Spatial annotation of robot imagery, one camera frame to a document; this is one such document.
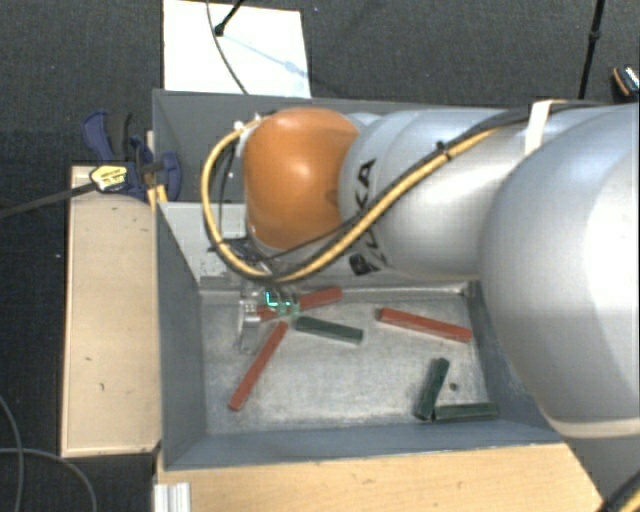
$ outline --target wooden board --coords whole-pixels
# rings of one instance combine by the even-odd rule
[[[91,168],[74,168],[72,185]],[[153,450],[160,439],[153,216],[92,192],[71,201],[60,451]]]
[[[597,490],[564,444],[164,472],[193,512],[593,512]]]

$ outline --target white tape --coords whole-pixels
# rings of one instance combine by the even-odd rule
[[[260,115],[256,114],[255,119],[256,120],[260,119]],[[242,121],[236,121],[235,123],[233,123],[234,130],[239,130],[243,126],[244,126],[244,123]],[[258,126],[260,125],[256,125],[252,128],[249,128],[248,130],[245,130],[244,132],[242,132],[242,135],[238,137],[238,143],[236,145],[236,158],[242,158],[242,153],[244,152],[244,147],[247,144],[247,140],[249,139],[249,136],[253,133],[253,130],[255,130]]]
[[[549,119],[551,105],[555,101],[556,100],[538,101],[531,106],[529,125],[527,126],[527,134],[524,140],[525,156],[529,156],[542,145],[544,127],[547,124],[547,119]]]

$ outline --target white card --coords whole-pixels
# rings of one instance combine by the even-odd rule
[[[211,4],[213,25],[231,5]],[[216,50],[204,2],[164,0],[164,87],[241,93]],[[311,97],[297,11],[240,7],[220,46],[249,94]]]

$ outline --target yellow label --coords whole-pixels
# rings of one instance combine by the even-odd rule
[[[115,165],[101,165],[89,175],[101,192],[116,192],[127,183],[127,168]]]

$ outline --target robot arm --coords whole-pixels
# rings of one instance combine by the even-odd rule
[[[535,118],[279,112],[246,142],[247,223],[262,253],[293,253],[258,268],[212,237],[266,283],[304,279],[347,248],[425,281],[480,280],[520,378],[609,497],[640,468],[638,105]]]

